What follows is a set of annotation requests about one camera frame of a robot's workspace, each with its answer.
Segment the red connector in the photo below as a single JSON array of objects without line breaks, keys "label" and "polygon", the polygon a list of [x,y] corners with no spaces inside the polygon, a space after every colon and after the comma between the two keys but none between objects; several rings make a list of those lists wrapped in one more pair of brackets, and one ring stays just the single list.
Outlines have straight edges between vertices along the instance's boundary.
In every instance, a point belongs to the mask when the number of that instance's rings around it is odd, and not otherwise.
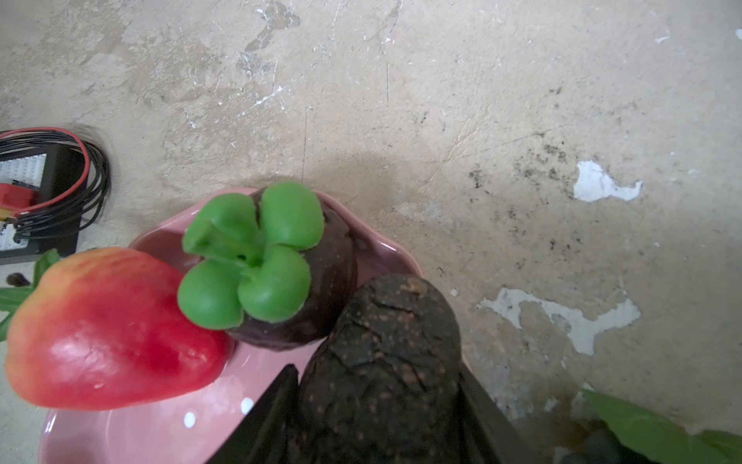
[{"label": "red connector", "polygon": [[0,220],[33,205],[36,192],[11,183],[0,183]]}]

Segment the red wire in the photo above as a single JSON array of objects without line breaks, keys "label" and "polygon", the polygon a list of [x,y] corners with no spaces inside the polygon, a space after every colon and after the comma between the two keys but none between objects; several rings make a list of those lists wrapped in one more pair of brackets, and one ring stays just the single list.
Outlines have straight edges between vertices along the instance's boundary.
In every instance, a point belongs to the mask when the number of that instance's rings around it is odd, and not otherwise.
[{"label": "red wire", "polygon": [[30,127],[25,129],[15,129],[12,131],[4,132],[2,135],[0,135],[0,140],[6,139],[8,137],[12,137],[16,134],[22,134],[24,132],[39,132],[39,131],[55,131],[55,132],[62,132],[63,134],[67,134],[70,137],[72,137],[75,142],[77,142],[77,145],[80,146],[80,150],[82,151],[82,156],[85,157],[85,169],[82,170],[82,175],[80,178],[75,182],[69,189],[64,191],[63,193],[57,195],[56,197],[52,198],[51,200],[47,200],[44,203],[38,203],[36,205],[29,206],[27,208],[19,209],[18,211],[13,213],[13,216],[18,217],[20,215],[27,214],[32,211],[36,211],[37,209],[46,208],[49,205],[53,205],[55,203],[59,203],[60,201],[64,200],[66,197],[69,197],[70,195],[77,190],[78,187],[82,185],[83,182],[85,182],[88,179],[88,173],[91,170],[91,156],[88,153],[88,149],[85,147],[85,144],[80,140],[79,137],[77,137],[72,132],[68,131],[67,129],[61,129],[58,127]]}]

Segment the dark avocado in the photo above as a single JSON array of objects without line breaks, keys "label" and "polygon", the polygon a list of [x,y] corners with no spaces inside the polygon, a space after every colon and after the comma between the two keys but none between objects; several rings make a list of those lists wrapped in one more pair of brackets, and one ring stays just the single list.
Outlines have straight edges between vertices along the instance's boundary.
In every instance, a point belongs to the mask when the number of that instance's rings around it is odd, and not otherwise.
[{"label": "dark avocado", "polygon": [[[260,217],[263,190],[251,196]],[[320,243],[303,252],[312,273],[312,287],[304,306],[288,321],[271,324],[245,317],[245,321],[227,333],[246,342],[274,351],[290,350],[326,336],[335,324],[358,283],[353,239],[350,228],[338,213],[324,202],[325,230]]]},{"label": "dark avocado", "polygon": [[304,372],[287,462],[460,462],[461,359],[459,325],[435,287],[369,281]]}]

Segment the green calyx lobe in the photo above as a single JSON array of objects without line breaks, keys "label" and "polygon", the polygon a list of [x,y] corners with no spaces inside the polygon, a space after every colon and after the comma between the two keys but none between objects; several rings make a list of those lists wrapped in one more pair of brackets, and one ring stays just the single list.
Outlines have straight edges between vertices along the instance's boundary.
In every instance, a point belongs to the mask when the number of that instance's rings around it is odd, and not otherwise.
[{"label": "green calyx lobe", "polygon": [[324,232],[319,198],[296,182],[276,183],[260,199],[229,193],[211,199],[183,236],[183,250],[205,258],[183,278],[178,304],[194,324],[236,327],[244,313],[276,323],[309,296],[312,275],[300,251]]},{"label": "green calyx lobe", "polygon": [[31,293],[39,286],[42,276],[54,264],[61,261],[56,249],[50,249],[44,253],[33,268],[33,282],[25,282],[21,287],[0,288],[0,311],[5,311],[7,315],[0,321],[0,342],[7,339],[7,330],[10,327],[10,321],[16,314],[17,309],[26,301]]}]

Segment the white polka dot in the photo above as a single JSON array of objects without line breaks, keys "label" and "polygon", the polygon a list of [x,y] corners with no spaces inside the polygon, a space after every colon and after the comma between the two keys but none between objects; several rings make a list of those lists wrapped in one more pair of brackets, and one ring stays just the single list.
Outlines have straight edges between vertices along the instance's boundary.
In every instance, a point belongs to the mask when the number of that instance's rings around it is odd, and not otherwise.
[{"label": "white polka dot", "polygon": [[185,425],[185,428],[191,428],[196,425],[196,414],[185,413],[185,417],[183,417],[183,425]]},{"label": "white polka dot", "polygon": [[248,412],[252,409],[252,407],[255,406],[255,402],[253,402],[250,398],[245,398],[240,403],[240,409],[242,410],[242,414],[247,415]]}]

